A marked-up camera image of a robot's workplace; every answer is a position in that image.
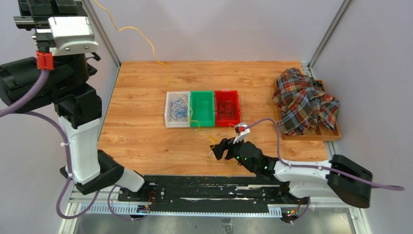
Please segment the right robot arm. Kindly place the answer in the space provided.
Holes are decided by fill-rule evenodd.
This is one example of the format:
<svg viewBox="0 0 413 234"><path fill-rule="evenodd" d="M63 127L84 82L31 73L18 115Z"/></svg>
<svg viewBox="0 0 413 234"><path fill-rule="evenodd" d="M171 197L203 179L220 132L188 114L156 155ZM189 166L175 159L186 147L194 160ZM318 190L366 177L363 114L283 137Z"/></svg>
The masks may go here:
<svg viewBox="0 0 413 234"><path fill-rule="evenodd" d="M343 155L316 162L281 160L264 155L250 141L234 143L228 138L211 145L211 150L217 160L235 159L257 177L282 182L278 195L284 203L311 197L340 200L357 208L370 207L372 188L361 180L371 182L373 174Z"/></svg>

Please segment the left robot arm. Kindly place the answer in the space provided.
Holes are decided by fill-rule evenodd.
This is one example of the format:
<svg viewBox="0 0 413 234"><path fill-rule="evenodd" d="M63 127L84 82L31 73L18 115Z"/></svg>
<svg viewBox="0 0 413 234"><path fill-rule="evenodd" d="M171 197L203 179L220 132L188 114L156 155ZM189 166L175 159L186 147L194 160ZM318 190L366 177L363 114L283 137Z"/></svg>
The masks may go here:
<svg viewBox="0 0 413 234"><path fill-rule="evenodd" d="M84 195L118 185L137 201L149 196L144 178L98 149L102 100L87 81L97 70L87 62L98 43L79 0L20 0L19 29L34 30L36 55L0 67L1 116L27 114L53 104L69 153L61 173Z"/></svg>

